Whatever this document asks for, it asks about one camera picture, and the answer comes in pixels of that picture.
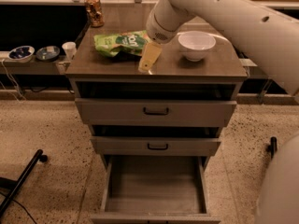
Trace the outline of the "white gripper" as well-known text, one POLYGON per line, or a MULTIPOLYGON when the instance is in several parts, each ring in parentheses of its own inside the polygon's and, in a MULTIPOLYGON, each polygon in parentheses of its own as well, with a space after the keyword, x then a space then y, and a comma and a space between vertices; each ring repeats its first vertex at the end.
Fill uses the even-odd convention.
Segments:
POLYGON ((179 28, 193 18, 193 14, 186 9, 174 7, 168 0, 160 0, 151 10, 146 22, 147 34, 154 42, 144 46, 138 70, 148 72, 162 52, 160 44, 169 43, 179 28))

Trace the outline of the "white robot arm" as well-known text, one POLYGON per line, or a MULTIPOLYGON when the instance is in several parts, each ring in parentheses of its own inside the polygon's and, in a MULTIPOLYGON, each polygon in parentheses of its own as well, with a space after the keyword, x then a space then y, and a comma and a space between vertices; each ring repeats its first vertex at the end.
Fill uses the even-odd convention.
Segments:
MULTIPOLYGON (((293 98, 299 92, 299 22, 250 0, 160 0, 146 29, 169 42, 185 22, 210 23, 293 98)), ((269 163, 256 204, 255 224, 299 224, 299 133, 269 163)))

